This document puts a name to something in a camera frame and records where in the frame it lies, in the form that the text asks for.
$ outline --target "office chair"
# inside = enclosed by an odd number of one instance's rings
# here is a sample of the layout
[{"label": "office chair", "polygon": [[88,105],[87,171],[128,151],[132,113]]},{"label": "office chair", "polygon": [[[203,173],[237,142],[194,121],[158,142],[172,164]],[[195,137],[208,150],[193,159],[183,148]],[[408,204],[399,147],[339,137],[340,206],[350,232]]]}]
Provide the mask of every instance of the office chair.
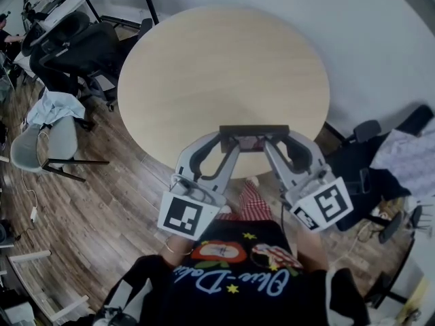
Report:
[{"label": "office chair", "polygon": [[[434,114],[427,105],[420,105],[396,129],[418,135],[433,117]],[[393,200],[410,196],[411,193],[387,169],[370,168],[376,152],[388,136],[379,135],[380,132],[378,121],[360,124],[336,151],[326,156],[326,162],[336,177],[343,178],[354,207],[348,216],[336,222],[338,229],[346,231],[361,220],[368,219],[384,227],[379,233],[379,241],[384,243],[399,228],[403,214],[399,212],[390,221],[370,213],[382,199]]]},{"label": "office chair", "polygon": [[[122,65],[139,38],[151,27],[152,21],[144,20],[137,35],[119,41],[109,23],[90,24],[86,14],[73,12],[39,39],[26,38],[22,53],[31,55],[32,71],[49,90],[76,95],[80,77],[91,95],[103,99],[113,111]],[[113,88],[103,90],[98,76],[109,80]]]},{"label": "office chair", "polygon": [[50,130],[48,142],[48,159],[41,165],[37,157],[37,140],[41,126],[33,124],[29,126],[11,146],[11,162],[19,169],[31,173],[40,173],[43,170],[68,177],[70,179],[85,182],[85,179],[65,173],[62,169],[64,164],[109,164],[108,161],[100,160],[74,160],[78,149],[77,134],[74,119],[66,116],[53,124]]}]

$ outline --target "wooden floor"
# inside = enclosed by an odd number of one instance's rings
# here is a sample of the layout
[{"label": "wooden floor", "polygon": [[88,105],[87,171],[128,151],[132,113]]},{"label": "wooden floor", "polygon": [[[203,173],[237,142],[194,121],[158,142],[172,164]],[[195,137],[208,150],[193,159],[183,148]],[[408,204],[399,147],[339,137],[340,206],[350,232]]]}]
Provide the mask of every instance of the wooden floor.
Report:
[{"label": "wooden floor", "polygon": [[[19,86],[3,105],[3,121],[9,127],[7,147],[20,134],[20,122],[37,100],[40,85]],[[39,217],[29,236],[23,235],[16,246],[3,255],[51,250],[52,256],[22,265],[21,274],[35,295],[48,309],[58,311],[73,298],[89,296],[89,306],[96,310],[109,289],[142,255],[156,253],[167,235],[156,227],[160,199],[168,190],[172,170],[147,155],[132,140],[122,123],[119,110],[110,113],[106,106],[91,99],[86,103],[88,119],[96,126],[90,133],[77,127],[79,154],[88,159],[105,159],[108,166],[76,166],[71,172],[84,177],[85,183],[51,173],[35,175],[24,172],[27,187],[34,189],[38,199]],[[47,138],[39,138],[41,157]],[[337,140],[322,131],[318,143],[325,150],[337,146]],[[12,164],[0,164],[1,214],[10,219],[16,233],[30,226],[35,198],[22,182],[21,170]],[[281,205],[276,181],[271,173],[260,177],[260,192],[271,205],[277,219]],[[227,196],[237,201],[243,181],[231,181]],[[360,226],[346,233],[329,229],[323,233],[325,246],[334,261],[352,246]],[[294,243],[294,220],[285,214],[285,230]],[[380,245],[374,236],[368,242],[356,242],[348,256],[337,267],[350,267],[358,289],[367,292],[381,271],[393,274],[409,244],[409,235],[398,232],[392,240]],[[71,313],[68,319],[74,319]]]}]

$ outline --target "black office chair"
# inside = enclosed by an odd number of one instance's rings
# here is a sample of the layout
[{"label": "black office chair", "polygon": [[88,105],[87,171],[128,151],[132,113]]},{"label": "black office chair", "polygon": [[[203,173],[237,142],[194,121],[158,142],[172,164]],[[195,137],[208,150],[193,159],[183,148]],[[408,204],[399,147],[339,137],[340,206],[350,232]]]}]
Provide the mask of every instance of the black office chair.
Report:
[{"label": "black office chair", "polygon": [[[397,130],[418,135],[434,117],[427,105],[419,106],[397,127]],[[354,210],[348,216],[337,221],[340,231],[352,228],[363,219],[382,225],[379,232],[381,243],[389,240],[402,223],[403,214],[399,212],[391,221],[372,216],[371,211],[382,199],[388,201],[409,196],[409,190],[403,188],[387,169],[371,169],[370,165],[376,152],[388,134],[378,135],[381,127],[378,121],[367,121],[355,128],[353,135],[345,139],[342,145],[329,156],[326,162],[336,177],[342,177]]]},{"label": "black office chair", "polygon": [[[39,39],[26,37],[22,53],[31,55],[30,67],[48,90],[76,95],[81,89],[80,77],[91,95],[103,99],[113,111],[122,65],[139,38],[151,27],[152,20],[144,20],[137,35],[119,41],[109,23],[90,24],[86,14],[73,12]],[[104,91],[97,81],[100,75],[114,88]]]}]

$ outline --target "tabletop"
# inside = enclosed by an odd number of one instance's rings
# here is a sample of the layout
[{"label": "tabletop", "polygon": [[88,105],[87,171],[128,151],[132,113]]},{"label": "tabletop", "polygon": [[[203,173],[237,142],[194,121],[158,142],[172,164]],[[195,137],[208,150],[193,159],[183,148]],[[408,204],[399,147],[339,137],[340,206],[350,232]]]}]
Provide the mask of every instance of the tabletop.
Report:
[{"label": "tabletop", "polygon": [[[285,124],[310,139],[323,126],[329,83],[313,48],[264,12],[198,7],[146,33],[122,67],[124,124],[153,158],[175,168],[181,151],[221,125]],[[201,165],[212,175],[223,154]],[[239,156],[232,178],[266,173],[264,153]]]}]

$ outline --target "yellow star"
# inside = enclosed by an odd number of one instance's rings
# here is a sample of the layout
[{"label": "yellow star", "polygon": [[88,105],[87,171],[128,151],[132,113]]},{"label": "yellow star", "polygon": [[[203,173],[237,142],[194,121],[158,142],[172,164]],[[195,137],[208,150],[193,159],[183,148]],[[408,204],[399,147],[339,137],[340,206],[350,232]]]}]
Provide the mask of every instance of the yellow star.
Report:
[{"label": "yellow star", "polygon": [[257,239],[256,235],[250,233],[243,233],[243,237],[248,239]]},{"label": "yellow star", "polygon": [[233,284],[231,284],[230,286],[227,286],[226,288],[228,289],[228,292],[231,292],[231,293],[239,292],[239,290],[238,290],[239,287],[235,286]]}]

